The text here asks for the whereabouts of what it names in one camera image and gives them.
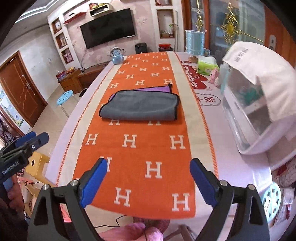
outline blue bucket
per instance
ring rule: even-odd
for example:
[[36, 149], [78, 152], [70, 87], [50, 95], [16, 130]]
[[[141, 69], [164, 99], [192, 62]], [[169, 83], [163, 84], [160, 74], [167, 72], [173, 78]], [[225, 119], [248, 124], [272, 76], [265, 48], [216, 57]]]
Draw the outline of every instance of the blue bucket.
[[205, 33], [195, 30], [185, 30], [186, 52], [193, 55], [203, 55], [205, 45]]

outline blue stool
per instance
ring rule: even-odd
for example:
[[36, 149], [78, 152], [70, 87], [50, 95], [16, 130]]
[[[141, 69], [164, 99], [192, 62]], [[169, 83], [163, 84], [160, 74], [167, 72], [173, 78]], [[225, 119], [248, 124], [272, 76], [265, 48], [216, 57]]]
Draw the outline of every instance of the blue stool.
[[75, 96], [73, 95], [73, 91], [66, 91], [65, 93], [63, 93], [57, 100], [57, 105], [61, 106], [63, 112], [65, 113], [65, 115], [69, 118], [69, 115], [67, 114], [67, 112], [65, 111], [65, 109], [63, 108], [62, 104], [64, 104], [71, 96], [73, 96], [73, 98], [76, 100]]

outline red bowl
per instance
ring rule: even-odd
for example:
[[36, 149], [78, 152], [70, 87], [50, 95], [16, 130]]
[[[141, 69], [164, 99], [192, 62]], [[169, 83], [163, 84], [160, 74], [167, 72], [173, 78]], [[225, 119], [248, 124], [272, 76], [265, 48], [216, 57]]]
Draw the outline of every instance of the red bowl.
[[169, 49], [171, 44], [159, 44], [158, 46], [160, 49], [165, 50], [165, 49]]

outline human hand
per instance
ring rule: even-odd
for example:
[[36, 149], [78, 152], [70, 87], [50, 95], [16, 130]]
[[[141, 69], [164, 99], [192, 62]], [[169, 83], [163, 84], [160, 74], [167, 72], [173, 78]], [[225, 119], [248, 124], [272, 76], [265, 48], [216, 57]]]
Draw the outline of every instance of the human hand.
[[9, 206], [10, 208], [15, 209], [19, 213], [24, 211], [25, 204], [22, 198], [20, 185], [17, 182], [16, 174], [11, 177], [11, 181], [13, 182], [13, 186], [7, 193], [7, 197], [11, 200]]
[[163, 234], [155, 227], [145, 230], [143, 223], [131, 223], [124, 227], [112, 228], [99, 233], [100, 237], [107, 241], [162, 241]]

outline blue snow globe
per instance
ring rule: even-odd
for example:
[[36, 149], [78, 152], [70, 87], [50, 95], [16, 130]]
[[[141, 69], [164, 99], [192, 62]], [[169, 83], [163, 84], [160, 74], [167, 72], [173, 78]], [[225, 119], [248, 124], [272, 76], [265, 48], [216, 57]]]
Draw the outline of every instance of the blue snow globe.
[[115, 47], [111, 50], [110, 56], [112, 57], [113, 64], [122, 64], [124, 61], [124, 50]]

